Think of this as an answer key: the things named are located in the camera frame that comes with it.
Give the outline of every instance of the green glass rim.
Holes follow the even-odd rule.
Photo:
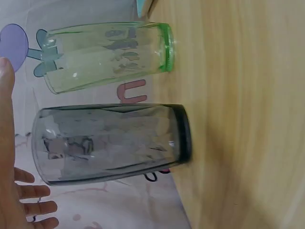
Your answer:
[[[163,72],[171,72],[174,66],[174,44],[173,33],[169,24],[159,23],[158,27],[164,37],[165,43],[165,64],[160,67]]]

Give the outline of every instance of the clear glass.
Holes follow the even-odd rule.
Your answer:
[[[188,126],[182,105],[46,108],[34,122],[32,152],[49,185],[119,179],[187,162]]]
[[[113,22],[49,31],[41,60],[55,93],[171,71],[173,36],[166,23]]]

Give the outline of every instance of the fingernail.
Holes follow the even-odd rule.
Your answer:
[[[0,57],[0,77],[2,77],[6,72],[6,66],[8,64],[8,59]]]

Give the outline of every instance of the green glass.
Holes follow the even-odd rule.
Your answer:
[[[49,31],[41,60],[55,93],[169,72],[173,35],[166,23],[115,22]]]

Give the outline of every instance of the wooden table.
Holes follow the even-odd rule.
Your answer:
[[[193,229],[305,228],[305,1],[158,0],[176,40],[155,101],[185,105],[173,176]]]

